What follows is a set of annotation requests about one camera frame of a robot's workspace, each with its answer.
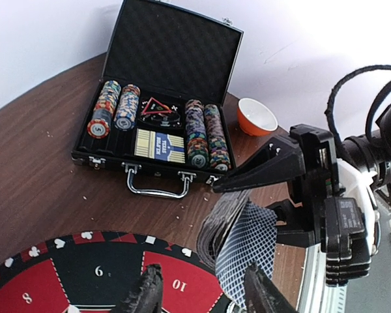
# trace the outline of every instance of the case lid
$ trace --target case lid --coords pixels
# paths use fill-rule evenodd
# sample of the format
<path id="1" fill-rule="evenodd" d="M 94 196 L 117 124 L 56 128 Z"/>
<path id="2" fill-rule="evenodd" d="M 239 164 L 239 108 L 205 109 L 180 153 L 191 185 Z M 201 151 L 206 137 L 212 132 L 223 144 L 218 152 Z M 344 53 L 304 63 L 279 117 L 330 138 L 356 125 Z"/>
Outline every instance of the case lid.
<path id="1" fill-rule="evenodd" d="M 173 5 L 124 0 L 103 76 L 222 104 L 242 31 Z"/>

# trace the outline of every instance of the white dotted line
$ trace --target white dotted line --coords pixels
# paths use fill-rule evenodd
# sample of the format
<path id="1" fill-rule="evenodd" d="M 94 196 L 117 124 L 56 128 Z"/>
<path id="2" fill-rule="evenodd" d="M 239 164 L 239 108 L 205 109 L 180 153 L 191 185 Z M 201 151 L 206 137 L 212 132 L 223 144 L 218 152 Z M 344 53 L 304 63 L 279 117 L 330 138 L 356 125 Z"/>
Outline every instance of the white dotted line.
<path id="1" fill-rule="evenodd" d="M 143 274 L 143 264 L 144 263 L 145 263 L 145 251 L 143 251 L 143 255 L 142 255 L 141 275 Z"/>
<path id="2" fill-rule="evenodd" d="M 211 306 L 210 310 L 207 311 L 207 313 L 211 312 L 211 310 L 214 308 L 214 306 L 216 305 L 216 303 L 220 300 L 220 298 L 222 297 L 223 295 L 223 292 L 219 295 L 219 297 L 217 298 L 217 300 L 213 303 L 213 305 Z"/>
<path id="3" fill-rule="evenodd" d="M 50 258 L 50 260 L 51 260 L 51 262 L 52 262 L 53 269 L 55 270 L 55 274 L 57 275 L 59 284 L 61 285 L 61 288 L 63 289 L 63 292 L 64 292 L 64 295 L 65 295 L 65 297 L 66 297 L 66 300 L 68 301 L 68 304 L 71 304 L 70 299 L 68 299 L 68 296 L 66 295 L 66 292 L 65 292 L 63 283 L 61 282 L 61 279 L 59 278 L 59 275 L 58 275 L 58 272 L 57 272 L 57 268 L 55 267 L 55 264 L 54 264 L 54 262 L 53 262 L 53 259 Z"/>

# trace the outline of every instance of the round game mat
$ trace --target round game mat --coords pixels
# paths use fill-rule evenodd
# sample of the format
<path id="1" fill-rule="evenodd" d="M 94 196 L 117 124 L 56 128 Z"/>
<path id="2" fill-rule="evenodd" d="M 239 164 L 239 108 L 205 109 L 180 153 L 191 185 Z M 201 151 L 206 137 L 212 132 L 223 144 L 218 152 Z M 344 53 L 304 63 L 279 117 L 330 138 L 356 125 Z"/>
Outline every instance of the round game mat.
<path id="1" fill-rule="evenodd" d="M 107 313 L 150 264 L 162 268 L 164 312 L 227 312 L 230 301 L 195 252 L 151 236 L 85 231 L 0 265 L 0 313 Z"/>

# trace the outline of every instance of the gray floor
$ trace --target gray floor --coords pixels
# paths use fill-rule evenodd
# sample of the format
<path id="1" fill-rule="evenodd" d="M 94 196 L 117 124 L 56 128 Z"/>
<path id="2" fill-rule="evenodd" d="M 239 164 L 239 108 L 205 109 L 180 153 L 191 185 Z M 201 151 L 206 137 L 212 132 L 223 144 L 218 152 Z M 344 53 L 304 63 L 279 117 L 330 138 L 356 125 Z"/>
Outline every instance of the gray floor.
<path id="1" fill-rule="evenodd" d="M 347 287 L 346 313 L 391 312 L 391 227 L 389 212 L 383 201 L 378 201 L 381 213 L 381 245 L 372 258 L 369 276 L 351 280 Z"/>

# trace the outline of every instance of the white number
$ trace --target white number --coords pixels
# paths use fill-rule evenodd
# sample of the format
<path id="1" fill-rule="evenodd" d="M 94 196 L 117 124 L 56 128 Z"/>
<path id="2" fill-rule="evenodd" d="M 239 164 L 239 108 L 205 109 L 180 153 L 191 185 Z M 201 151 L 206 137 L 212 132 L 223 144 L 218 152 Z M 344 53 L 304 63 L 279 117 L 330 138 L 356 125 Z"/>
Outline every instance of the white number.
<path id="1" fill-rule="evenodd" d="M 103 271 L 100 268 L 101 268 L 101 265 L 96 267 L 96 270 L 94 271 L 94 273 L 96 273 L 96 276 L 98 276 L 98 277 L 103 276 Z"/>
<path id="2" fill-rule="evenodd" d="M 178 279 L 174 280 L 174 282 L 172 283 L 172 288 L 180 289 L 181 292 L 184 292 L 185 286 L 187 286 L 187 284 L 185 282 L 180 282 Z"/>
<path id="3" fill-rule="evenodd" d="M 30 296 L 28 293 L 24 293 L 24 294 L 22 295 L 22 298 L 23 298 L 23 300 L 26 301 L 26 303 L 27 303 L 28 305 L 30 305 L 30 304 L 33 302 L 31 296 Z"/>

